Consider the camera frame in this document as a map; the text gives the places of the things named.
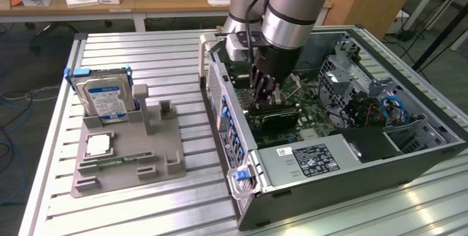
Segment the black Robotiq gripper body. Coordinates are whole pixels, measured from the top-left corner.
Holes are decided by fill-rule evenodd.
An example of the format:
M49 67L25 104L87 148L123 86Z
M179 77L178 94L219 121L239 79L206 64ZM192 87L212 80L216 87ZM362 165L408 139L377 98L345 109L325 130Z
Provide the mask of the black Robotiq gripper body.
M277 83L283 83L293 72L303 47L286 50L274 46L258 47L254 66L266 75L274 77Z

